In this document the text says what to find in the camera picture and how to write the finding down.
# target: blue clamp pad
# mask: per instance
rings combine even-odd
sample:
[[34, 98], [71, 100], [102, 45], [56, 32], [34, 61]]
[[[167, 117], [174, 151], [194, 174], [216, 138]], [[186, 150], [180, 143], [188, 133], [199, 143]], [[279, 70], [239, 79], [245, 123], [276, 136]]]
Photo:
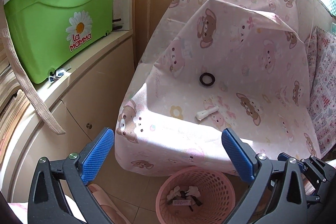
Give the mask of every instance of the blue clamp pad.
[[103, 130], [105, 130], [105, 133], [100, 136], [100, 139], [82, 163], [81, 178], [85, 185], [95, 179], [100, 167], [114, 144], [113, 130], [110, 128], [104, 128]]
[[[286, 154], [286, 153], [281, 153], [278, 156], [279, 161], [287, 161], [289, 158], [291, 158], [291, 156]], [[298, 160], [298, 159], [296, 159], [296, 160], [297, 160], [296, 162], [298, 163], [298, 165], [300, 167], [301, 173], [303, 173], [305, 171], [305, 166], [303, 165], [303, 163], [300, 160]]]
[[[244, 145], [236, 133], [230, 128], [225, 129], [222, 133], [222, 145], [236, 168], [241, 180], [251, 183], [255, 179], [254, 166], [257, 164], [255, 159], [256, 154], [252, 148], [248, 144]], [[251, 157], [246, 155], [244, 151], [245, 149], [248, 149], [246, 145], [251, 150], [249, 152], [255, 162], [252, 162]]]

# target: paper tag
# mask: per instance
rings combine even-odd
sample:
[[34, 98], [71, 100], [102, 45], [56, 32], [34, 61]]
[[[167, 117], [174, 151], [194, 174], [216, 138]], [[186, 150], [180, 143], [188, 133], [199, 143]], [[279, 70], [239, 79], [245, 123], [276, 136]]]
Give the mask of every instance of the paper tag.
[[55, 80], [58, 80], [60, 79], [64, 74], [65, 72], [67, 72], [68, 70], [71, 69], [71, 66], [67, 66], [65, 68], [60, 68], [60, 69], [57, 69], [54, 73], [54, 75], [51, 75], [48, 77], [48, 80], [49, 80], [49, 83], [52, 84], [55, 82]]

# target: pink fabric cover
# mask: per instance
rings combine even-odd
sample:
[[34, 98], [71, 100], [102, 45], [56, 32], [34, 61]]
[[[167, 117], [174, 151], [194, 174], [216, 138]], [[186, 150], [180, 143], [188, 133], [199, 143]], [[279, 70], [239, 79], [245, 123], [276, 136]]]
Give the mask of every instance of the pink fabric cover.
[[[271, 159], [320, 157], [297, 32], [295, 0], [173, 0], [121, 105], [118, 163], [149, 176], [190, 165], [235, 174], [221, 144], [227, 127]], [[213, 86], [200, 84], [204, 72]]]

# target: cabinet door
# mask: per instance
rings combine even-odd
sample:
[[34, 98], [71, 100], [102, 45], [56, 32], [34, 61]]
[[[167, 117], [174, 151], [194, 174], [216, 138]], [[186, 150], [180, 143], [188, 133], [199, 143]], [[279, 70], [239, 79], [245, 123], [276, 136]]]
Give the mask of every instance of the cabinet door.
[[[35, 168], [41, 157], [47, 157], [50, 161], [62, 160], [72, 152], [80, 152], [91, 141], [61, 101], [51, 113], [67, 133], [56, 135], [46, 125], [34, 133], [16, 170], [17, 179], [13, 185], [13, 202], [28, 201]], [[62, 186], [64, 193], [71, 196], [66, 182], [62, 183]]]
[[61, 99], [90, 139], [104, 127], [115, 129], [133, 74], [133, 46], [129, 38], [89, 69]]

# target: daisy flower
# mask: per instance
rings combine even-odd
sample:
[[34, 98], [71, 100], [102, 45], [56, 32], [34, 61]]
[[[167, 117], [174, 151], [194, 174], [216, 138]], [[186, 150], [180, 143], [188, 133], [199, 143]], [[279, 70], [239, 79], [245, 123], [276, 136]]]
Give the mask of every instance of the daisy flower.
[[66, 32], [69, 33], [67, 37], [68, 41], [72, 40], [72, 35], [76, 36], [79, 34], [79, 39], [82, 39], [91, 33], [92, 19], [89, 16], [89, 12], [84, 10], [82, 12], [75, 12], [73, 17], [69, 19], [69, 22], [71, 26], [66, 29]]

